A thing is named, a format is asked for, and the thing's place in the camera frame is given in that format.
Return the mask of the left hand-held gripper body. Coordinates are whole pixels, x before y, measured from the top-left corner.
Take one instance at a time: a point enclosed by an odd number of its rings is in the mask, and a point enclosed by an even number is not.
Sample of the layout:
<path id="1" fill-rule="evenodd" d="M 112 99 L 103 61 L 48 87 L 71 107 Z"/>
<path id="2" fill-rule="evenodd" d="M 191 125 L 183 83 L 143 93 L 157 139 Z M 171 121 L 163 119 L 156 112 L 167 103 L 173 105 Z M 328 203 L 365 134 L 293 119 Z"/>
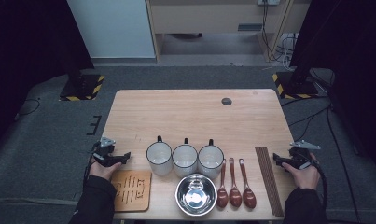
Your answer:
<path id="1" fill-rule="evenodd" d="M 104 167 L 110 167 L 112 161 L 111 153 L 114 151 L 115 143 L 115 140 L 109 139 L 107 137 L 102 137 L 93 145 L 93 158 Z"/>

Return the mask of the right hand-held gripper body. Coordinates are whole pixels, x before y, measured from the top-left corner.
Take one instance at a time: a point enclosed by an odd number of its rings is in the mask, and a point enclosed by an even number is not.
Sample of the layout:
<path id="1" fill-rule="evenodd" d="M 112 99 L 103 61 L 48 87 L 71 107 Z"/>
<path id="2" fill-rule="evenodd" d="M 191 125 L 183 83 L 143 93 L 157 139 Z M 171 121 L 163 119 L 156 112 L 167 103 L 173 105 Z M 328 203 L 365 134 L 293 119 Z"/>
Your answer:
<path id="1" fill-rule="evenodd" d="M 292 159 L 292 166 L 299 170 L 305 169 L 313 164 L 310 149 L 319 150 L 321 148 L 305 140 L 292 142 L 290 146 L 289 155 Z"/>

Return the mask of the row of wooden chopsticks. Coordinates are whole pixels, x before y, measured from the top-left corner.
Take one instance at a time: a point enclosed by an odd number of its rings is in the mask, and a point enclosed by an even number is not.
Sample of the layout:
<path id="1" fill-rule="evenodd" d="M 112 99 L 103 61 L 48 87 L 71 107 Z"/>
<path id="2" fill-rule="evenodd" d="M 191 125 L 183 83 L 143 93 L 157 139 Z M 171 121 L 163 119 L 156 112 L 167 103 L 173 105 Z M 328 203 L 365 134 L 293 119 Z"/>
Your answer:
<path id="1" fill-rule="evenodd" d="M 266 147 L 255 147 L 255 151 L 258 156 L 258 164 L 268 195 L 272 214 L 275 217 L 283 217 L 284 210 L 281 205 L 281 200 L 276 186 L 269 151 Z"/>

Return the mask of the square wooden coaster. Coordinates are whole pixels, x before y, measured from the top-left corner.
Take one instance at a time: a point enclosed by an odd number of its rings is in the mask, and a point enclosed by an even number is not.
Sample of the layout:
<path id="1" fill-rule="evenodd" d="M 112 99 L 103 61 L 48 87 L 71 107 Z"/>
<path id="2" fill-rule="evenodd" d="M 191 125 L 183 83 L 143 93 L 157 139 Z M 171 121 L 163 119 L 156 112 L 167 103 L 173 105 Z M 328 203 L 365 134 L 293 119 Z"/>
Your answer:
<path id="1" fill-rule="evenodd" d="M 117 193 L 114 201 L 116 212 L 141 212 L 149 207 L 151 189 L 150 171 L 116 171 L 111 183 Z"/>

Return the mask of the white ribbed mug black rim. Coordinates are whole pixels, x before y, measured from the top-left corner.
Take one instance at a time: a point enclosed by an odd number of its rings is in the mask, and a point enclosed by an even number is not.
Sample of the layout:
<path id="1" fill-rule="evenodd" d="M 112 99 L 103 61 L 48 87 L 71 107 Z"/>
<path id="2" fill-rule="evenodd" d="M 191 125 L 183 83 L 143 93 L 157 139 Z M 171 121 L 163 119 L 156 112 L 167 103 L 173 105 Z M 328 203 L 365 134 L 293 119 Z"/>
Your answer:
<path id="1" fill-rule="evenodd" d="M 185 138 L 184 143 L 173 151 L 174 171 L 177 176 L 184 177 L 193 174 L 197 169 L 197 150 Z"/>
<path id="2" fill-rule="evenodd" d="M 198 171 L 210 179 L 215 179 L 220 174 L 224 160 L 223 151 L 210 139 L 207 146 L 201 148 L 198 154 Z"/>
<path id="3" fill-rule="evenodd" d="M 146 150 L 146 159 L 155 175 L 168 175 L 173 169 L 172 149 L 160 135 Z"/>

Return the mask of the reddish brown wooden spoon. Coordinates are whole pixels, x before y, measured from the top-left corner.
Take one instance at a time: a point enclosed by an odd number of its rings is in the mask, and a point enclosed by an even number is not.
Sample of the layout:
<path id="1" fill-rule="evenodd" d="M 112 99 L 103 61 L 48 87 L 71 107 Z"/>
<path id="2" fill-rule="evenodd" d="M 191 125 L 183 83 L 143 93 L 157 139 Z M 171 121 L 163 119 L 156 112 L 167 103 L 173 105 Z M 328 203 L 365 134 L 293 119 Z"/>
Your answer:
<path id="1" fill-rule="evenodd" d="M 239 208 L 242 204 L 242 195 L 238 190 L 235 178 L 234 158 L 229 158 L 230 176 L 231 176 L 231 189 L 229 193 L 230 204 L 236 208 Z"/>
<path id="2" fill-rule="evenodd" d="M 226 173 L 226 160 L 223 160 L 221 173 L 220 173 L 220 187 L 217 190 L 216 205 L 220 208 L 225 208 L 229 201 L 229 195 L 225 188 L 225 173 Z"/>
<path id="3" fill-rule="evenodd" d="M 251 190 L 248 179 L 247 179 L 247 174 L 245 170 L 245 162 L 243 159 L 239 159 L 239 164 L 242 172 L 242 177 L 244 180 L 244 192 L 243 192 L 243 201 L 244 205 L 250 209 L 254 209 L 257 206 L 257 198 L 253 190 Z"/>

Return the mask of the shiny steel bowl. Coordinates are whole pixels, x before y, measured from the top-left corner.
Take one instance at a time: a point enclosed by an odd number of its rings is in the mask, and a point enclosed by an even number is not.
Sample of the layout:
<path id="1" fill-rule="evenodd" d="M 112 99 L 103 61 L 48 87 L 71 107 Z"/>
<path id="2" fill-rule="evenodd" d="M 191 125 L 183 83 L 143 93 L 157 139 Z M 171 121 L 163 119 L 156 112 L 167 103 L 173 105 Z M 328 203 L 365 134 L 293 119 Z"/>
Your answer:
<path id="1" fill-rule="evenodd" d="M 201 217 L 207 215 L 216 206 L 217 190 L 213 181 L 207 176 L 191 174 L 179 181 L 174 197 L 177 206 L 186 215 Z"/>

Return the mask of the person's left hand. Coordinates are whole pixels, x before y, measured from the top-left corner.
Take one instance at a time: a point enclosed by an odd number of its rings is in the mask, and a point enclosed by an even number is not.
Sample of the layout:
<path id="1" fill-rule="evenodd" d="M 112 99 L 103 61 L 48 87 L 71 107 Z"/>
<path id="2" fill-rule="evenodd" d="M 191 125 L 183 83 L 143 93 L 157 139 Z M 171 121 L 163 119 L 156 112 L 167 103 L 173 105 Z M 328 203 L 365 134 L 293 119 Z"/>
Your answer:
<path id="1" fill-rule="evenodd" d="M 89 175 L 98 176 L 106 180 L 110 180 L 112 177 L 112 174 L 117 171 L 121 166 L 121 163 L 115 163 L 110 167 L 104 167 L 102 164 L 100 164 L 97 160 L 92 159 L 91 160 L 91 168 L 89 170 Z"/>

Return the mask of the person's right hand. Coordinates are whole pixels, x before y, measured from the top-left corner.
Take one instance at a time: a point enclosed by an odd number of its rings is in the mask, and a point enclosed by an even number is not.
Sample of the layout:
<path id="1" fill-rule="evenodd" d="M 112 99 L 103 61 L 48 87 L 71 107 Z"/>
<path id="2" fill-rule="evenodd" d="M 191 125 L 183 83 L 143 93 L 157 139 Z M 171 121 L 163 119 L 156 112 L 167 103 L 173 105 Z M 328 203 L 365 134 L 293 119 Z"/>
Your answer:
<path id="1" fill-rule="evenodd" d="M 321 175 L 314 166 L 309 166 L 303 170 L 287 170 L 292 174 L 295 185 L 300 189 L 316 189 Z"/>

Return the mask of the black stand with striped base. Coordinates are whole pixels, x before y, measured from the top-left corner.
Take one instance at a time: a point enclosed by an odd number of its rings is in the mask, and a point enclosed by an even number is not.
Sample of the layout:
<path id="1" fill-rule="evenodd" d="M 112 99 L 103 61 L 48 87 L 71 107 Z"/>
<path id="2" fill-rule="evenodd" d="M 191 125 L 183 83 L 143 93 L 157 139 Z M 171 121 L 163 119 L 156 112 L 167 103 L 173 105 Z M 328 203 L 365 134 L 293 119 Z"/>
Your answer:
<path id="1" fill-rule="evenodd" d="M 276 89 L 282 99 L 312 98 L 318 94 L 314 84 L 308 80 L 311 67 L 298 65 L 294 71 L 277 72 L 272 75 Z"/>
<path id="2" fill-rule="evenodd" d="M 84 75 L 80 71 L 69 74 L 68 80 L 60 93 L 61 101 L 93 100 L 96 98 L 104 81 L 98 74 Z"/>

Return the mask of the black curtain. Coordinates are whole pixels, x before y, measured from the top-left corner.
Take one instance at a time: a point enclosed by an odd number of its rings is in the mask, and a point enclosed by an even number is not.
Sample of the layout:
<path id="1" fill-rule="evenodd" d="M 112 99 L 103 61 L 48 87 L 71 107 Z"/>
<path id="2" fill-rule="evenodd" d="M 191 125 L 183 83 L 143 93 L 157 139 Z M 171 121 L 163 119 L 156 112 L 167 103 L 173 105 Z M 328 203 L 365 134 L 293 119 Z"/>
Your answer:
<path id="1" fill-rule="evenodd" d="M 0 141 L 34 85 L 92 67 L 67 0 L 0 0 Z"/>
<path id="2" fill-rule="evenodd" d="M 376 165 L 376 0 L 312 0 L 291 64 L 335 73 L 335 109 Z"/>

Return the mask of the white cabinet panel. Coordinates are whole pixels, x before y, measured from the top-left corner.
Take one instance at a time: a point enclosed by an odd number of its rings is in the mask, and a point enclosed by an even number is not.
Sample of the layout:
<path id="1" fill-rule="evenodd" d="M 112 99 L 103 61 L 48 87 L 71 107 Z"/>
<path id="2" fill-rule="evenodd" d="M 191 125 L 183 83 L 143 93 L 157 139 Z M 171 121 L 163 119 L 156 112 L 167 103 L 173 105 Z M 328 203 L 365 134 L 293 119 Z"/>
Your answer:
<path id="1" fill-rule="evenodd" d="M 67 0 L 92 58 L 154 58 L 146 0 Z"/>

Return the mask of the dark object under desk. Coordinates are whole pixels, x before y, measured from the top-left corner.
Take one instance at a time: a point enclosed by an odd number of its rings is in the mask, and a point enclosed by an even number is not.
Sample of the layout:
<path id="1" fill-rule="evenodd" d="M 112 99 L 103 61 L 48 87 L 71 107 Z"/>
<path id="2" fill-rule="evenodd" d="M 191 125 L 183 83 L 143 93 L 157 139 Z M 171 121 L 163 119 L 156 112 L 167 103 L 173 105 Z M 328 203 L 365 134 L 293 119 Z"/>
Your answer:
<path id="1" fill-rule="evenodd" d="M 171 34 L 172 37 L 180 38 L 180 39 L 195 39 L 195 38 L 201 38 L 202 33 L 198 34 Z"/>

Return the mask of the light wooden desk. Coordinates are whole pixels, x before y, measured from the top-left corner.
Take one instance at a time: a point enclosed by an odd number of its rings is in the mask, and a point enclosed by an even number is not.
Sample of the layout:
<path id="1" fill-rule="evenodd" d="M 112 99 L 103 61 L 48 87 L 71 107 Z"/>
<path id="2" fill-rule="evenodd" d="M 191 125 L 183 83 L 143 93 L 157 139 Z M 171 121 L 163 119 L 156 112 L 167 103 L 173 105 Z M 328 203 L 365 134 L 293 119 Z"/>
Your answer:
<path id="1" fill-rule="evenodd" d="M 259 45 L 266 61 L 275 58 L 282 35 L 300 31 L 312 0 L 281 0 L 259 6 L 258 0 L 146 0 L 155 57 L 160 59 L 166 34 L 241 33 L 239 23 L 261 23 Z"/>

